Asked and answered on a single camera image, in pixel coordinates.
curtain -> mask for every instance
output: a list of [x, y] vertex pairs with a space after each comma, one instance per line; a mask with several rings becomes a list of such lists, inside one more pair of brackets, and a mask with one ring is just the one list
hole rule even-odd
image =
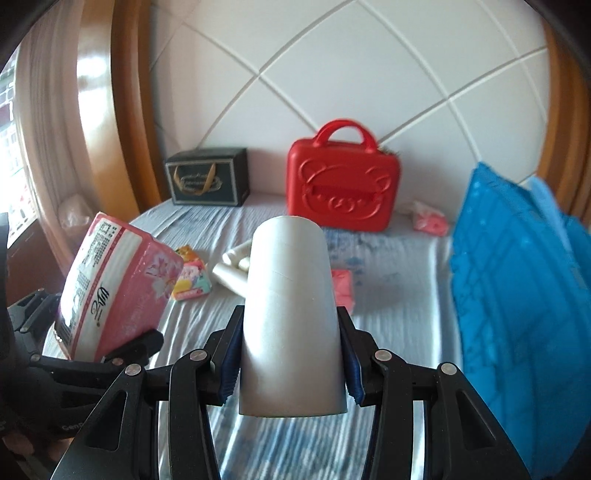
[[14, 117], [39, 221], [64, 275], [97, 212], [77, 88], [84, 2], [60, 0], [18, 54]]

suitcase handle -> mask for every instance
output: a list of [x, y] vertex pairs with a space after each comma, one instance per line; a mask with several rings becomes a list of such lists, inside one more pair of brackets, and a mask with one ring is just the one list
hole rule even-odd
[[376, 153], [378, 151], [378, 143], [375, 141], [374, 136], [369, 130], [356, 121], [347, 118], [332, 120], [332, 122], [328, 122], [325, 126], [321, 127], [314, 137], [312, 145], [315, 147], [324, 147], [329, 142], [333, 133], [345, 127], [353, 127], [361, 133], [361, 136], [363, 137], [361, 144], [365, 147], [367, 153]]

window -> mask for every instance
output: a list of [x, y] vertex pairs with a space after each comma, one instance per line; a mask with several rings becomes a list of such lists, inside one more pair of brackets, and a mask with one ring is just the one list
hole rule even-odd
[[17, 126], [12, 114], [17, 53], [18, 49], [0, 73], [0, 212], [8, 212], [8, 245], [11, 245], [36, 217], [23, 169]]

red plastic case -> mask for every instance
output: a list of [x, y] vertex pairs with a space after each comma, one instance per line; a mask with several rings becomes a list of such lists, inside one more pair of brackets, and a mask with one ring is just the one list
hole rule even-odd
[[[361, 144], [329, 140], [354, 127]], [[290, 215], [322, 226], [379, 232], [390, 221], [400, 179], [400, 162], [378, 149], [373, 135], [353, 120], [333, 120], [314, 138], [297, 140], [287, 157]]]

metal screw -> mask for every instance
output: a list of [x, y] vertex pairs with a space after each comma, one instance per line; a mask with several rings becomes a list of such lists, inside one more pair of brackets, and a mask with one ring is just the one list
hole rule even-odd
[[207, 352], [205, 350], [193, 350], [189, 355], [189, 358], [193, 360], [193, 362], [200, 362], [207, 358]]
[[378, 350], [375, 352], [376, 360], [380, 360], [381, 362], [387, 362], [388, 360], [392, 359], [392, 354], [387, 350]]
[[125, 368], [125, 375], [129, 375], [130, 377], [136, 376], [138, 373], [142, 371], [142, 368], [138, 364], [131, 364]]
[[443, 364], [441, 366], [441, 371], [446, 375], [455, 375], [457, 373], [457, 368], [454, 364]]

